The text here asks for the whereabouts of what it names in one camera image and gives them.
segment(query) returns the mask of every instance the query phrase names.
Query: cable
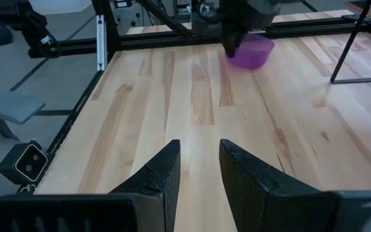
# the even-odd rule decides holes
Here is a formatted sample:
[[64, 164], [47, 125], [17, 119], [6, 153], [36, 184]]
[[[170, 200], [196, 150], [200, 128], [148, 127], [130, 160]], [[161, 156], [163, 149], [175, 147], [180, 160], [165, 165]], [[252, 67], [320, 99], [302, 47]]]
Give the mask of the cable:
[[305, 5], [309, 10], [311, 10], [312, 12], [319, 12], [317, 9], [315, 9], [312, 5], [310, 5], [310, 3], [306, 2], [306, 0], [301, 0], [301, 3], [303, 3], [303, 5]]
[[151, 16], [150, 16], [150, 14], [149, 14], [149, 11], [147, 10], [147, 14], [148, 14], [148, 19], [149, 19], [149, 22], [151, 23], [151, 25], [152, 26], [154, 26], [154, 24], [153, 24], [153, 22], [152, 22], [152, 20], [151, 20]]

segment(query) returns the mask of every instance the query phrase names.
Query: wood grain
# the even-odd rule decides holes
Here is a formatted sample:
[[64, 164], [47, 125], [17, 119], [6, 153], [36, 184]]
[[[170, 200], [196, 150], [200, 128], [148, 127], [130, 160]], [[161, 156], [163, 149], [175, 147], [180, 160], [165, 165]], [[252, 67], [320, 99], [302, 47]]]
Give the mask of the wood grain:
[[[156, 30], [167, 27], [131, 33]], [[274, 40], [253, 71], [229, 64], [220, 44], [116, 53], [36, 193], [107, 193], [171, 139], [182, 149], [176, 231], [236, 231], [220, 139], [321, 190], [371, 189], [371, 84], [328, 84], [348, 37]], [[371, 77], [364, 33], [338, 75], [360, 77]]]

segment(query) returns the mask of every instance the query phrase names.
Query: white wall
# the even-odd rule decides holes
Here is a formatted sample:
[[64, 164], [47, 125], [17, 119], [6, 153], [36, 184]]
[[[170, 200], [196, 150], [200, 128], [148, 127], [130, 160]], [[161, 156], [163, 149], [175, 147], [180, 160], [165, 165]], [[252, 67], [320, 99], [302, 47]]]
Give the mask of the white wall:
[[40, 14], [80, 12], [91, 5], [91, 0], [30, 0], [33, 9]]

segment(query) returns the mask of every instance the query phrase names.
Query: purple bowl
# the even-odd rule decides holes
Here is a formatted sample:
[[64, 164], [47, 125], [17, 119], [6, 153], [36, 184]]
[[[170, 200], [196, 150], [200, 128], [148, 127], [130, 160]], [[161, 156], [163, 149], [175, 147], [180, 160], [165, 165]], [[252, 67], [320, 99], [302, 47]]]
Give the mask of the purple bowl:
[[234, 57], [228, 58], [226, 55], [226, 58], [235, 66], [252, 70], [265, 64], [273, 48], [274, 43], [270, 39], [260, 35], [247, 34]]

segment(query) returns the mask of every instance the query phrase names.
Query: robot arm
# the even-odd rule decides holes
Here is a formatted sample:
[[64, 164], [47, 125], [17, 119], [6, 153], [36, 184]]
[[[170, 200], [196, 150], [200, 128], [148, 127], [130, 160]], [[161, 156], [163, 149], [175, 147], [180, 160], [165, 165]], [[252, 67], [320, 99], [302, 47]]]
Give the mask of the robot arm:
[[29, 0], [0, 0], [0, 20], [14, 30], [21, 31], [32, 50], [39, 50], [49, 58], [61, 55], [55, 37], [46, 29], [46, 18], [33, 10]]
[[269, 26], [274, 16], [280, 14], [280, 3], [300, 0], [220, 0], [220, 8], [207, 10], [205, 0], [200, 0], [192, 27], [198, 35], [221, 38], [229, 57], [233, 57], [244, 36], [253, 29]]

